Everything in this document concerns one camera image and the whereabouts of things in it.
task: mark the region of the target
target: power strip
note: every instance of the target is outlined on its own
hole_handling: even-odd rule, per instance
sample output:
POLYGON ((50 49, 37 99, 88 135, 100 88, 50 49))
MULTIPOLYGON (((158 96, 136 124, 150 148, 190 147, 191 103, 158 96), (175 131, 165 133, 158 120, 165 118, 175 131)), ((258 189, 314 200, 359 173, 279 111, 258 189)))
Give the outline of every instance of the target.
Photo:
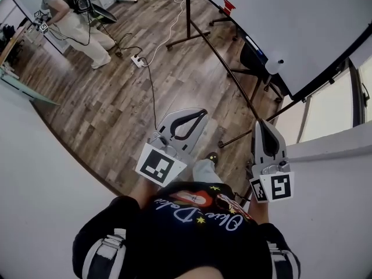
POLYGON ((130 59, 132 59, 132 61, 134 62, 134 64, 137 65, 138 68, 145 66, 145 63, 138 56, 132 56, 130 59))

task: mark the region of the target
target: whiteboard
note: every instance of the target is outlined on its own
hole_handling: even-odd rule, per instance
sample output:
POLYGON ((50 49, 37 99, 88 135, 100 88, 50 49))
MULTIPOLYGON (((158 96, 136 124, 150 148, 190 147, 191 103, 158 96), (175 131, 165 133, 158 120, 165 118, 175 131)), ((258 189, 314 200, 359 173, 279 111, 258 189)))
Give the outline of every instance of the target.
MULTIPOLYGON (((211 0, 224 8, 224 0, 211 0)), ((228 0, 231 18, 295 95, 341 56, 372 22, 372 0, 228 0)))

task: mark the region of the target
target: white cable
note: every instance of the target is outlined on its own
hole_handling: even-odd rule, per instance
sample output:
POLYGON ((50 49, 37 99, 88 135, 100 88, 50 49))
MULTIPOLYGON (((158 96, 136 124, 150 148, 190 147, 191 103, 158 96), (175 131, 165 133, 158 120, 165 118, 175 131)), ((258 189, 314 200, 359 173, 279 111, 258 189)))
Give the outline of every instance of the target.
POLYGON ((156 55, 158 49, 159 49, 162 45, 166 44, 166 43, 170 40, 170 38, 171 38, 171 36, 172 36, 172 28, 173 28, 174 25, 176 25, 176 24, 178 23, 178 20, 179 20, 181 14, 184 12, 184 9, 183 9, 183 7, 182 7, 182 4, 183 4, 184 2, 186 2, 186 0, 182 0, 182 1, 174 0, 174 3, 178 3, 178 4, 180 4, 181 12, 178 14, 178 16, 177 16, 177 18, 176 18, 176 21, 175 21, 175 22, 174 22, 174 23, 169 27, 169 36, 168 36, 168 39, 165 40, 165 41, 163 41, 161 44, 158 45, 158 47, 156 48, 155 52, 153 53, 153 57, 152 57, 150 63, 149 63, 148 65, 144 65, 144 67, 147 67, 147 66, 150 66, 150 65, 151 65, 152 61, 153 61, 154 58, 155 58, 155 55, 156 55))

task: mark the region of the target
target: shoe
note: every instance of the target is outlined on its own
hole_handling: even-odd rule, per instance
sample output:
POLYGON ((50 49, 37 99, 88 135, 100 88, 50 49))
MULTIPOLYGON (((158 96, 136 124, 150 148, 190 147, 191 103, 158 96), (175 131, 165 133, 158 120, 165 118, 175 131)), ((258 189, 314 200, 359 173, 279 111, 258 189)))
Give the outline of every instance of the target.
POLYGON ((214 163, 214 166, 217 166, 219 162, 219 155, 216 152, 211 152, 205 157, 205 159, 209 159, 214 163))
POLYGON ((107 57, 105 58, 105 60, 101 64, 97 64, 97 63, 93 62, 92 68, 97 69, 97 68, 102 67, 103 65, 106 65, 106 64, 110 63, 110 62, 111 62, 111 57, 109 56, 109 54, 107 54, 107 57))

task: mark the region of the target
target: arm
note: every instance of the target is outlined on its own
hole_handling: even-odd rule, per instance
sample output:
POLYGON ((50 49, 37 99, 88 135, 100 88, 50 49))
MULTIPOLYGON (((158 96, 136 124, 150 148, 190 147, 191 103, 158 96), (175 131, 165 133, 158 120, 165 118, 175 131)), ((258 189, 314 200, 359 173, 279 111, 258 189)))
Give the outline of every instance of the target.
POLYGON ((134 198, 138 202, 139 207, 143 209, 151 197, 157 193, 158 189, 159 186, 154 182, 141 177, 137 181, 129 197, 134 198))
POLYGON ((257 203, 257 199, 253 193, 251 203, 249 204, 248 214, 252 216, 258 225, 269 223, 269 204, 257 203))
POLYGON ((58 12, 54 17, 47 21, 46 24, 48 26, 59 22, 70 12, 70 6, 63 0, 48 0, 48 5, 58 12))

